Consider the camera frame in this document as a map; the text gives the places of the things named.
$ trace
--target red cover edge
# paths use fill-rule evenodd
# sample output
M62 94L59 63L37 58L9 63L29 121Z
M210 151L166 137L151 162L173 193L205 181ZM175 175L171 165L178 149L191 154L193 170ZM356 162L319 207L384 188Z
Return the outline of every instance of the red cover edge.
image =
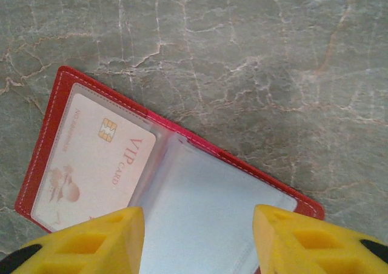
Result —
M41 224L37 223L31 218L31 211L47 161L49 160L51 147L54 143L55 135L61 122L70 91L73 87L73 84L77 82L97 93L104 95L111 101L124 106L125 108L135 112L138 115L141 115L144 118L155 121L174 132L178 132L184 135L193 145L199 147L200 149L294 197L298 201L295 212L318 219L324 218L324 209L322 205L313 199L303 195L302 193L285 185L281 181L258 170L257 168L254 168L236 156L233 156L229 152L211 144L200 136L181 127L180 125L175 124L174 122L171 122L160 115L157 115L155 112L152 112L137 102L127 98L126 96L119 94L113 89L105 86L103 83L98 82L97 80L94 80L93 78L71 67L62 66L58 69L52 94L48 101L42 128L33 151L32 160L28 166L21 190L15 202L15 210L19 214L33 221L44 230L48 231Z

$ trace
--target red card holder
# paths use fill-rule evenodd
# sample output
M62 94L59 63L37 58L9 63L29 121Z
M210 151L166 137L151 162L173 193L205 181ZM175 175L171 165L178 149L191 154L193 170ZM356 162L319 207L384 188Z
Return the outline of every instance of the red card holder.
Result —
M52 231L52 229L47 227L41 221L34 218L32 216L32 211L34 204L36 203L39 190L41 190L39 188L42 186L42 179L46 170L48 170L47 164L49 163L50 158L52 158L53 147L56 145L56 142L58 142L57 133L59 132L59 128L63 125L63 118L69 107L69 99L75 94L75 87L78 87L77 89L87 90L87 93L97 99L96 101L104 101L104 103L107 103L110 107L117 109L118 112L125 112L133 119L136 118L138 124L143 125L143 127L146 127L147 130L150 130L150 126L154 126L157 128L156 130L160 132L159 135L158 133L155 133L156 145L153 147L153 150L158 149L159 152L155 155L156 157L151 153L151 157L149 157L150 159L146 163L147 170L144 169L140 178L145 181L139 181L132 197L130 198L130 205L142 205L141 201L144 198L150 198L150 195L155 193L155 190L149 190L149 187L153 184L153 176L156 174L155 172L158 172L162 159L166 155L165 147L167 147L168 143L166 141L168 137L166 136L174 136L174 138L177 139L177 143L186 143L187 147L185 148L185 152L201 151L205 155L215 157L217 162L219 162L217 164L222 166L224 164L230 165L233 170L236 170L237 175L244 172L257 180L262 181L261 183L268 186L268 188L276 189L277 192L281 192L284 196L295 200L293 211L312 216L317 219L324 218L324 209L318 202L283 184L279 180L269 176L257 168L254 168L229 152L211 144L198 135L188 131L184 127L181 127L180 125L163 118L155 112L148 110L135 101L119 94L91 77L88 77L71 67L63 66L58 70L46 114L44 116L42 129L33 152L32 160L15 203L15 209L18 213L38 224L43 229ZM123 161L123 163L130 163L128 156L126 162Z

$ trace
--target marble surface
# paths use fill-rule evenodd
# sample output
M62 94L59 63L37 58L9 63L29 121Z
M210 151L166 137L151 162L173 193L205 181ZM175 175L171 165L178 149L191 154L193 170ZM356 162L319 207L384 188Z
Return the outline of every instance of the marble surface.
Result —
M388 0L0 2L0 257L64 64L388 242Z

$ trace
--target white stitching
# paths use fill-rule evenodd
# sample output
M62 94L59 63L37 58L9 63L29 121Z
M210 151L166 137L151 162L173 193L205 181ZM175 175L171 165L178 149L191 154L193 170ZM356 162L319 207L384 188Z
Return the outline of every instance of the white stitching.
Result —
M127 105L126 103L122 102L122 101L119 100L118 98L116 98L116 97L114 97L114 96L112 96L112 95L110 95L110 94L108 94L108 93L102 91L101 89L97 88L97 86L95 86L95 85L93 85L93 84L90 84L90 83L86 82L85 80L81 79L80 77L78 77L78 76L76 76L76 75L71 74L71 73L68 72L68 71L63 71L63 72L61 72L61 74L59 75L58 85L56 86L56 89L55 89L55 91L54 91L54 97L53 97L52 106L51 106L50 111L49 111L49 113L48 113L48 118L47 118L47 121L46 121L46 123L45 123L45 127L44 127L44 131L43 131L42 139L41 139L41 142L40 142L40 144L39 144L38 151L36 152L36 156L35 156L35 159L34 159L34 161L33 161L33 165L32 165L31 171L30 171L30 173L28 174L28 177L27 177L27 183L26 183L26 185L25 185L25 187L24 187L24 191L23 191L22 197L21 197L20 202L19 202L19 207L21 206L21 203L23 202L23 199L24 199L25 194L26 194L26 192L27 192L28 185L29 185L29 183L30 183L30 181L31 181L32 173L33 173L34 170L35 170L35 165L36 165L36 162L37 162L37 160L38 160L39 152L40 152L41 149L42 149L42 143L43 143L43 140L44 140L44 136L45 136L45 134L47 133L47 128L48 128L48 126L49 126L49 125L48 125L48 124L49 124L49 120L50 120L51 115L52 115L52 112L53 112L54 103L55 103L55 101L56 101L56 97L57 97L57 94L58 94L59 85L60 85L60 83L61 83L61 81L62 81L63 73L69 74L70 76L77 78L77 79L80 80L82 83L86 84L86 86L92 86L94 89L96 89L97 91L99 91L99 92L102 93L103 95L106 95L106 96L107 96L108 98L110 98L110 99L113 98L115 101L120 102L120 103L122 104L122 106L126 107L127 109L129 109L129 110L131 110L131 111L133 111L133 112L138 113L139 115L143 116L145 119L150 118L151 120L155 121L156 123L160 124L161 126L167 128L167 129L169 129L169 130L171 130L171 131L173 131L173 132L176 132L176 130L175 130L172 126L170 126L170 125L168 125L168 124L165 124L165 123L162 123L162 122L159 121L158 119L154 118L152 115L148 115L148 116L147 116L147 115L145 115L143 112L141 112L141 111L139 111L139 110L137 110L137 109L135 109L135 108L133 108L133 107ZM249 172L248 170L242 168L242 167L239 166L237 163L232 162L231 160L228 160L228 159L226 159L226 158L223 157L223 156L220 156L220 155L217 154L217 152L216 152L214 149L212 149L210 146L206 146L206 145L201 144L199 141L197 141L197 140L195 139L195 138L197 138L197 136L195 136L195 135L194 135L194 136L189 136L189 135L187 135L186 133L180 133L180 132L179 132L179 134L185 136L188 140L194 142L196 145L200 146L202 149L205 149L205 150L207 150L208 152L212 152L215 156L218 156L219 158L221 158L222 160L224 160L226 163L231 164L231 165L233 165L234 167L239 168L240 170L242 170L242 171L248 173L249 175L252 175L252 176L255 177L255 178L258 177L258 176L256 176L256 175L254 175L253 173ZM273 184L267 182L266 180L261 179L260 177L259 177L259 180L265 182L266 184L268 184L269 186L271 186L271 187L273 187L273 188L275 188L275 189L277 189L277 190L280 190L281 192L285 193L286 195L291 196L291 197L297 199L297 200L300 201L300 202L303 202L305 205L307 205L308 207L310 207L310 208L313 210L313 212L314 212L313 217L316 217L316 214L317 214L316 209L315 209L314 207L312 207L309 203L303 201L302 199L298 198L298 197L295 196L295 195L292 195L292 194L290 194L290 193L287 193L287 192L283 191L281 188L275 187Z

